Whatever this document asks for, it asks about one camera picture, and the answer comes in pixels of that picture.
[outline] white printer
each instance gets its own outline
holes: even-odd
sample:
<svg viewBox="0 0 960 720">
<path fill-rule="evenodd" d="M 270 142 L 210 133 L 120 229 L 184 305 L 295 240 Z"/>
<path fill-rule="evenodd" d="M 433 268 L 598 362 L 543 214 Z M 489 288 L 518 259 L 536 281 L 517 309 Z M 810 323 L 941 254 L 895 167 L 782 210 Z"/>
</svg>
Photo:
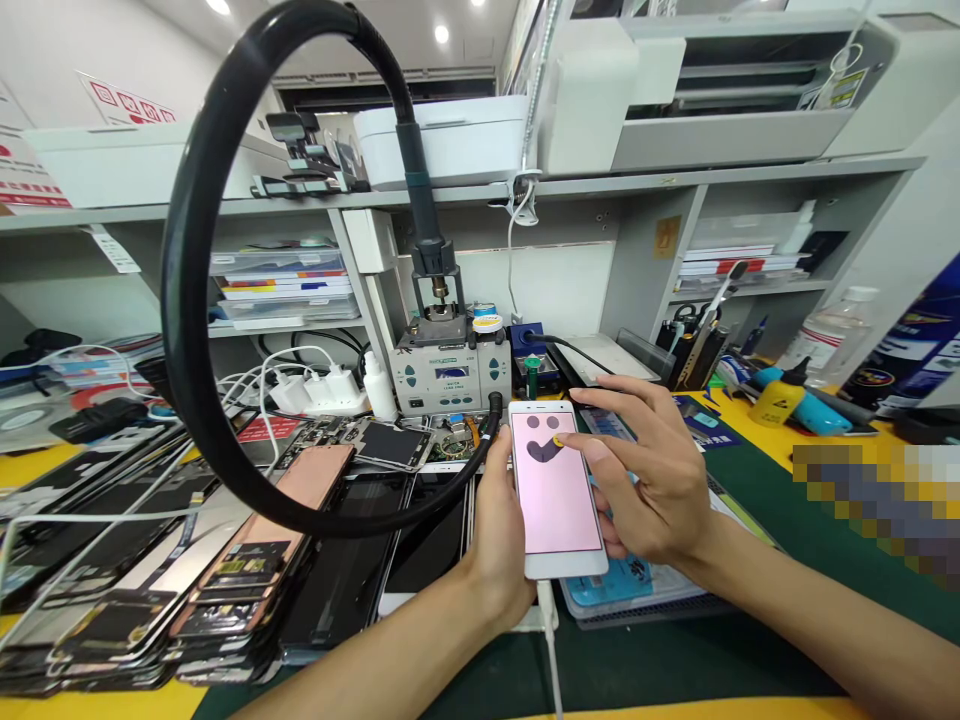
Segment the white printer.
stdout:
<svg viewBox="0 0 960 720">
<path fill-rule="evenodd" d="M 960 94 L 958 67 L 960 27 L 926 12 L 571 21 L 538 164 L 570 177 L 895 152 Z"/>
</svg>

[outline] green mat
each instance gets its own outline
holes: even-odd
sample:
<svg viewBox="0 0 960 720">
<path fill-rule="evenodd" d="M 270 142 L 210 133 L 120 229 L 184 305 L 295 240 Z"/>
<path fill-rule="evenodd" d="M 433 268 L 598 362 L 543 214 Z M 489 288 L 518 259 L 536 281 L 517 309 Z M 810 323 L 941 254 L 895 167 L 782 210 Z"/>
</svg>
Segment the green mat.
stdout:
<svg viewBox="0 0 960 720">
<path fill-rule="evenodd" d="M 765 453 L 741 440 L 742 445 L 708 450 L 707 467 L 790 555 L 960 643 L 955 596 L 807 501 L 806 485 L 794 483 Z M 556 584 L 554 593 L 561 606 L 557 654 L 565 710 L 844 694 L 804 655 L 743 613 L 584 632 L 566 612 Z M 226 717 L 262 691 L 211 689 L 194 717 Z M 552 706 L 542 637 L 510 635 L 484 649 L 424 717 L 496 720 L 549 713 Z"/>
</svg>

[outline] water bottle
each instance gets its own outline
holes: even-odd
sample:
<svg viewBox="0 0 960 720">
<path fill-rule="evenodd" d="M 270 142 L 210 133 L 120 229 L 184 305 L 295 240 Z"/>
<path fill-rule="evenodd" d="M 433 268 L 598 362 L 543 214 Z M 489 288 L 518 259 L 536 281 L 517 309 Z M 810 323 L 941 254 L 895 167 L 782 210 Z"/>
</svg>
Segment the water bottle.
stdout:
<svg viewBox="0 0 960 720">
<path fill-rule="evenodd" d="M 879 292 L 876 288 L 852 285 L 840 302 L 808 315 L 777 367 L 796 367 L 809 356 L 807 385 L 829 385 L 870 332 L 870 302 Z"/>
</svg>

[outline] workbench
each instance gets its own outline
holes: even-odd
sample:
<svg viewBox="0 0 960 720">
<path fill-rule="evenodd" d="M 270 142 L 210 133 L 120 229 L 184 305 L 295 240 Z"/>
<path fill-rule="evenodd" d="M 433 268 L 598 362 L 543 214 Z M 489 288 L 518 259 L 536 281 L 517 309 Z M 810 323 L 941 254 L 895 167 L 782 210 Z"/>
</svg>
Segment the workbench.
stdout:
<svg viewBox="0 0 960 720">
<path fill-rule="evenodd" d="M 703 393 L 692 393 L 705 403 Z M 904 558 L 862 537 L 837 519 L 833 504 L 808 499 L 794 482 L 795 445 L 860 445 L 879 450 L 903 442 L 882 428 L 878 437 L 823 439 L 788 428 L 769 429 L 746 417 L 749 405 L 713 393 L 706 406 L 740 439 L 706 452 L 711 474 L 786 552 L 857 592 L 886 605 L 953 642 L 956 598 L 907 567 Z M 70 448 L 21 458 L 0 458 L 0 477 L 22 481 L 62 462 Z M 960 508 L 948 510 L 960 517 Z M 558 598 L 559 589 L 555 590 Z M 825 673 L 786 641 L 740 612 L 675 622 L 584 632 L 560 601 L 557 648 L 564 708 L 590 720 L 686 718 L 862 718 Z M 3 626 L 8 627 L 10 618 Z M 281 673 L 280 682 L 289 673 Z M 263 688 L 203 690 L 170 682 L 147 693 L 61 693 L 49 700 L 0 700 L 6 720 L 46 718 L 226 717 Z M 550 713 L 549 665 L 539 635 L 506 635 L 485 648 L 441 694 L 427 718 L 521 718 Z"/>
</svg>

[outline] phone screen assembly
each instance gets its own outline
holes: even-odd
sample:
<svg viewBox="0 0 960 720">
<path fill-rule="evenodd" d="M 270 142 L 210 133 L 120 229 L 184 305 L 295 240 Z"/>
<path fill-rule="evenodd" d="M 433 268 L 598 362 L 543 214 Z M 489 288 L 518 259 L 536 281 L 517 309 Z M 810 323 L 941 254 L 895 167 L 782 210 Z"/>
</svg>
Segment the phone screen assembly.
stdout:
<svg viewBox="0 0 960 720">
<path fill-rule="evenodd" d="M 587 466 L 554 440 L 576 432 L 569 402 L 510 403 L 513 467 L 523 510 L 526 576 L 603 575 L 609 567 Z"/>
<path fill-rule="evenodd" d="M 410 505 L 426 502 L 455 476 L 456 473 L 418 474 Z M 389 615 L 460 561 L 466 547 L 468 492 L 469 487 L 464 488 L 457 501 L 400 531 L 380 598 L 381 617 Z"/>
</svg>

